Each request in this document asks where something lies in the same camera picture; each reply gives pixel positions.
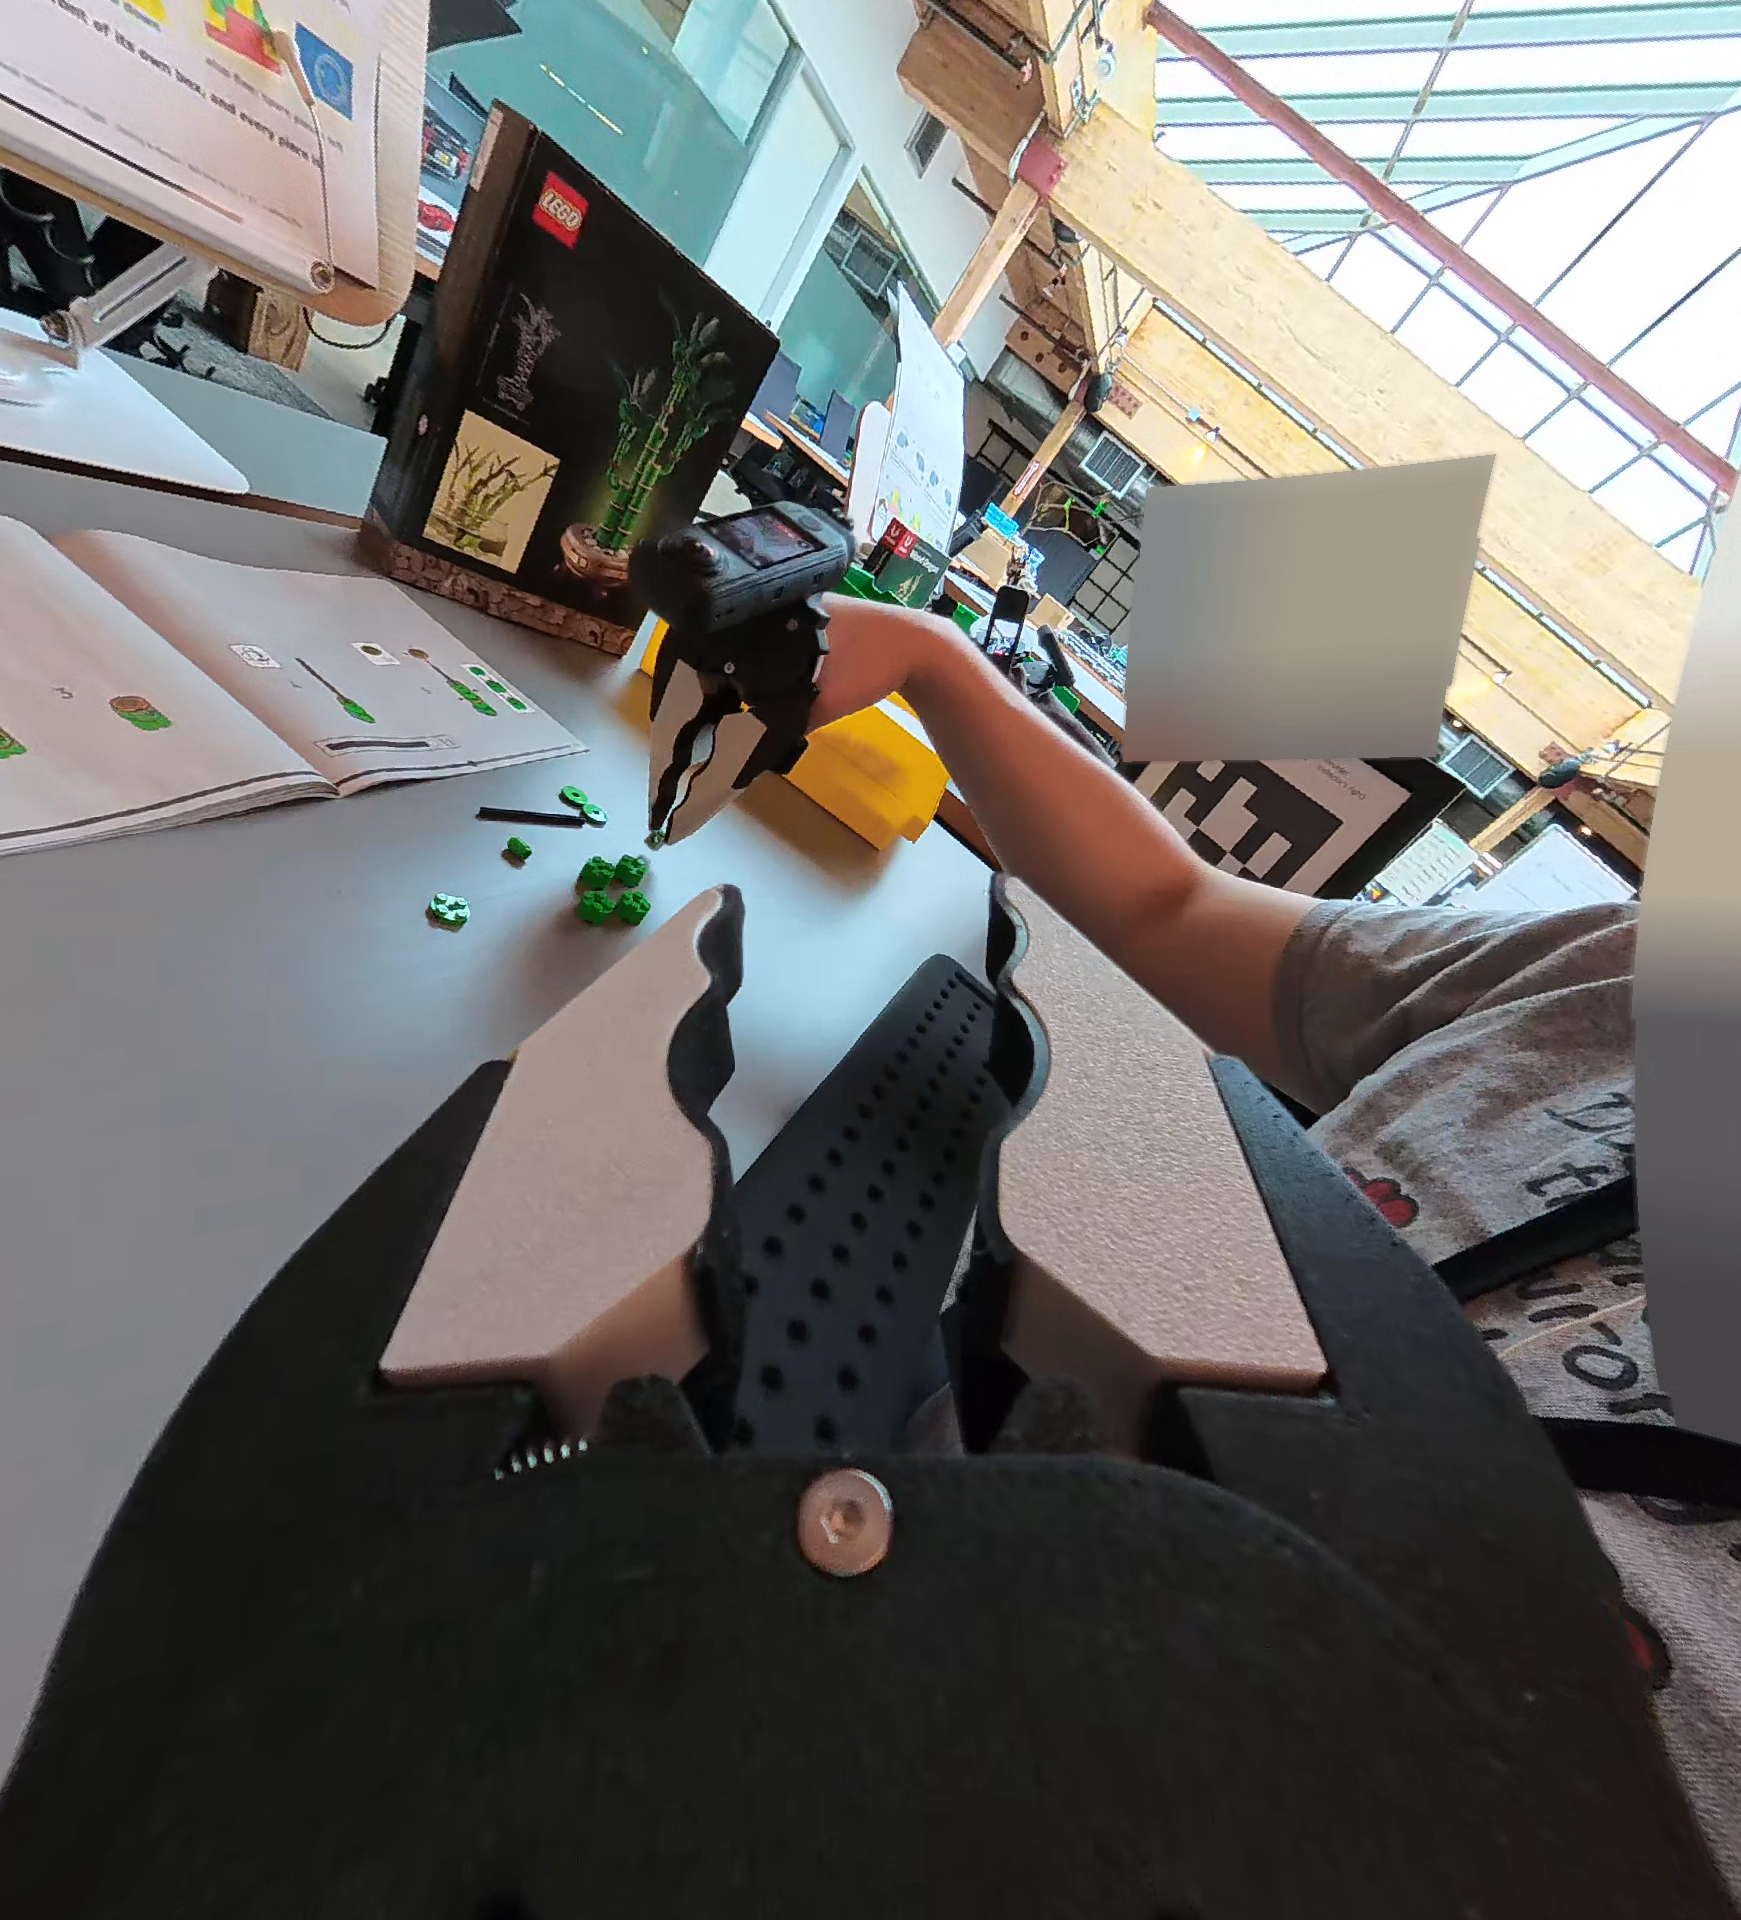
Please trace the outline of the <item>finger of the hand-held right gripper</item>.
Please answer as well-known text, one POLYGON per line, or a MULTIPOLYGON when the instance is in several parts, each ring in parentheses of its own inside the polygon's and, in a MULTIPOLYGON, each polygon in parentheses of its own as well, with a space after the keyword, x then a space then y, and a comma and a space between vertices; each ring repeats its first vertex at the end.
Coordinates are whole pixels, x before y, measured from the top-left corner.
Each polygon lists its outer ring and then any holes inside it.
POLYGON ((712 751, 712 729, 724 717, 721 678, 695 667, 671 667, 660 686, 650 686, 649 717, 649 833, 668 826, 682 771, 693 759, 712 751))
POLYGON ((749 788, 757 771, 772 771, 782 759, 780 729, 768 729, 756 711, 717 719, 707 737, 712 751, 688 764, 668 811, 668 845, 695 837, 741 788, 749 788))

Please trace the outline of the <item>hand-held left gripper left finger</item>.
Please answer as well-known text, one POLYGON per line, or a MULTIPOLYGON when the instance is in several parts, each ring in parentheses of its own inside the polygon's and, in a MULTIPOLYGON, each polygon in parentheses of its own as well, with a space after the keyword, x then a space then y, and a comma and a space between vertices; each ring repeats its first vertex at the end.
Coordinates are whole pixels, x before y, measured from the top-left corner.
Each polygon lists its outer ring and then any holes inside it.
POLYGON ((712 883, 515 1052, 382 1355, 390 1387, 527 1380, 580 1439, 620 1380, 735 1347, 717 1092, 741 977, 745 898, 712 883))

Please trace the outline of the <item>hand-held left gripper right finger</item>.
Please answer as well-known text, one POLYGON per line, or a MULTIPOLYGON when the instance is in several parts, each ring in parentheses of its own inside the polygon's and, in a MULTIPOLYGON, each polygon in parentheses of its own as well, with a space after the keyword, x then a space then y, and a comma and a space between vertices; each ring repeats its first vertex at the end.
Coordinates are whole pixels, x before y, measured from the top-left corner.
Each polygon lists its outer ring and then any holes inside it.
POLYGON ((1116 1451, 1175 1387, 1314 1398, 1330 1362, 1212 1052, 1017 873, 994 873, 988 973, 1004 1355, 1087 1387, 1116 1451))

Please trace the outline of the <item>person's right forearm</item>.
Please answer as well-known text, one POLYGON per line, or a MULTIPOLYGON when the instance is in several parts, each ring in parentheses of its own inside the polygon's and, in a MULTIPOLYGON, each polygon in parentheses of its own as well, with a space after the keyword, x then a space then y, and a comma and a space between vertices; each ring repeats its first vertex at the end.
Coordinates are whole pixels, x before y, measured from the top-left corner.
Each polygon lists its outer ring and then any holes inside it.
POLYGON ((998 866, 1028 880, 1120 973, 1296 1092, 1275 985, 1314 898, 1207 866, 1105 759, 1048 719, 941 616, 886 641, 896 692, 926 719, 998 866))

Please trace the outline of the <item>grey desk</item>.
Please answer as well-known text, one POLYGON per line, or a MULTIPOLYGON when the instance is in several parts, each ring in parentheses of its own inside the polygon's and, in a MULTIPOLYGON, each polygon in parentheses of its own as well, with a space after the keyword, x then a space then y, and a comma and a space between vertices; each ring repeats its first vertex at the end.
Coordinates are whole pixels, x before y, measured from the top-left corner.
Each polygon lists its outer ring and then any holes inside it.
POLYGON ((115 1502, 251 1294, 636 944, 566 898, 644 826, 636 667, 413 605, 587 751, 0 863, 0 1779, 115 1502), (580 811, 566 784, 615 822, 476 822, 580 811), (470 898, 467 928, 431 928, 431 897, 470 898))

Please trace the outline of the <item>person's right hand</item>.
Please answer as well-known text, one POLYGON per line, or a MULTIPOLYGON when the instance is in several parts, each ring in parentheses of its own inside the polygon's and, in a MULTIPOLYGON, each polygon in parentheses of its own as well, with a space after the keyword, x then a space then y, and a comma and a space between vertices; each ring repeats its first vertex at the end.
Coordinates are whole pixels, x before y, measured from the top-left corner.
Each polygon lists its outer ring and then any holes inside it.
POLYGON ((949 616, 848 593, 829 593, 822 611, 829 662, 814 692, 814 732, 886 701, 909 707, 918 725, 929 725, 929 707, 949 686, 954 667, 974 667, 974 646, 949 616))

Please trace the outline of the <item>yellow plastic bin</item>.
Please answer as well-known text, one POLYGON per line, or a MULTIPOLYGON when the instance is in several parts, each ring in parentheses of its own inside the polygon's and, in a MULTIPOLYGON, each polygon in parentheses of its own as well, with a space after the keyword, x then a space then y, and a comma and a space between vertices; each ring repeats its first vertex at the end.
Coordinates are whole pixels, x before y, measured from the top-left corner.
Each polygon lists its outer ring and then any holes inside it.
MULTIPOLYGON (((668 623, 649 626, 644 678, 659 686, 668 623)), ((904 707, 874 707, 816 729, 782 780, 874 852, 901 837, 918 842, 949 788, 943 759, 904 707)))

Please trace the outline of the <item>small red green box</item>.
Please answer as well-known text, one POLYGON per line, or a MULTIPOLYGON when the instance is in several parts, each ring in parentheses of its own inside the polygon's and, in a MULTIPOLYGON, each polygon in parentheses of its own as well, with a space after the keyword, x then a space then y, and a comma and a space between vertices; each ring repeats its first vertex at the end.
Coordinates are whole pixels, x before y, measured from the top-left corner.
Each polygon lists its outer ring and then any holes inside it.
POLYGON ((867 553, 874 593, 904 607, 929 607, 943 590, 949 553, 929 545, 914 523, 886 522, 881 540, 867 553))

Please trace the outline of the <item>black bamboo set box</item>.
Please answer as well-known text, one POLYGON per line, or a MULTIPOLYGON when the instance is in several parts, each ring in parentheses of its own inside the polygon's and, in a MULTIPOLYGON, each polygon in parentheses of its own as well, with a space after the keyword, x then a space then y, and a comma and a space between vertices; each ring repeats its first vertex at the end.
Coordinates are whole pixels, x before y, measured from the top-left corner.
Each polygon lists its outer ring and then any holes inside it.
POLYGON ((521 105, 490 105, 361 557, 622 655, 636 540, 695 522, 780 336, 521 105))

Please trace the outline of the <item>black perforated pad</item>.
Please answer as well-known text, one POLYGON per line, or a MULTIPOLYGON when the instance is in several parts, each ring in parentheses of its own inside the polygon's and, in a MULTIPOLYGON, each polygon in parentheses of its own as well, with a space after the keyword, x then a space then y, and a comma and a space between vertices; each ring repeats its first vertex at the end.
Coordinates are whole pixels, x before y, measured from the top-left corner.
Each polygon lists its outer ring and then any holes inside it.
POLYGON ((735 1456, 896 1456, 949 1387, 941 1311, 977 1209, 994 985, 941 955, 741 1177, 735 1456))

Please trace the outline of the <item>grey printed shirt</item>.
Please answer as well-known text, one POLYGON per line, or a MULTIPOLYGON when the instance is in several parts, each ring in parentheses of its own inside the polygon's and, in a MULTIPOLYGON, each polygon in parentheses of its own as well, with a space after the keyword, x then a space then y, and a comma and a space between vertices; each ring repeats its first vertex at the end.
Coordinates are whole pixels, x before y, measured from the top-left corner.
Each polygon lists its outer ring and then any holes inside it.
MULTIPOLYGON (((1275 1033, 1314 1141, 1436 1268, 1540 1418, 1675 1431, 1633 1226, 1550 1261, 1506 1233, 1633 1171, 1633 905, 1464 915, 1319 905, 1282 948, 1275 1033)), ((1654 1722, 1741 1909, 1741 1505, 1588 1494, 1654 1722)))

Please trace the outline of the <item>black white marker board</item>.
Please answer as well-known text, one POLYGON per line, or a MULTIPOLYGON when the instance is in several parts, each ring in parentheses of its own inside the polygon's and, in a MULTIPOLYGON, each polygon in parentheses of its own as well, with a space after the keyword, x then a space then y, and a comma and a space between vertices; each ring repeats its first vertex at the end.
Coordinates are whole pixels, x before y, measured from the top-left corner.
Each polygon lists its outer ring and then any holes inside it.
POLYGON ((1430 759, 1126 764, 1126 780, 1216 872, 1353 898, 1464 788, 1430 759))

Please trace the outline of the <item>open instruction booklet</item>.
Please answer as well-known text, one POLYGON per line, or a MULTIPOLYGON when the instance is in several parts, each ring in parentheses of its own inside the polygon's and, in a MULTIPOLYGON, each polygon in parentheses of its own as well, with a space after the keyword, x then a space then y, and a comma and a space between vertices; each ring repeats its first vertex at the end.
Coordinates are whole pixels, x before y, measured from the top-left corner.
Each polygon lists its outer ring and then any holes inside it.
POLYGON ((0 858, 580 751, 384 577, 0 516, 0 858))

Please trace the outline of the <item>instruction poster on stand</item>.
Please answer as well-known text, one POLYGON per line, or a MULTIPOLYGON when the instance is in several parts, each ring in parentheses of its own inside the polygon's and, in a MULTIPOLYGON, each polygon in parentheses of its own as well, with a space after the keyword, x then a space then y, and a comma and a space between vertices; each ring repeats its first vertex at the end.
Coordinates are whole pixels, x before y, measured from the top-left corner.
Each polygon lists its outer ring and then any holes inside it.
POLYGON ((197 491, 247 491, 242 472, 197 438, 159 401, 107 358, 141 316, 158 316, 176 293, 203 282, 216 268, 299 307, 324 313, 346 328, 382 328, 401 316, 420 268, 420 165, 424 165, 424 62, 428 6, 390 0, 382 56, 382 282, 365 289, 324 265, 283 257, 219 218, 187 192, 171 192, 137 165, 121 165, 41 115, 0 102, 0 165, 95 204, 141 233, 158 251, 110 289, 70 301, 70 313, 27 321, 0 313, 0 452, 34 452, 47 463, 103 466, 121 477, 176 483, 197 491))

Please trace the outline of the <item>printed instruction sheet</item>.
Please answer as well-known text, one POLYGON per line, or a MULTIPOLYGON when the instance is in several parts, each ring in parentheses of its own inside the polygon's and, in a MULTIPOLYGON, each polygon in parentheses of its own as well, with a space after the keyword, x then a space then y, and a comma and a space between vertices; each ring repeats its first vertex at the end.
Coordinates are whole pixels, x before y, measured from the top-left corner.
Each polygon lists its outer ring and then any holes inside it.
POLYGON ((384 23, 369 0, 0 0, 0 102, 374 289, 384 23))

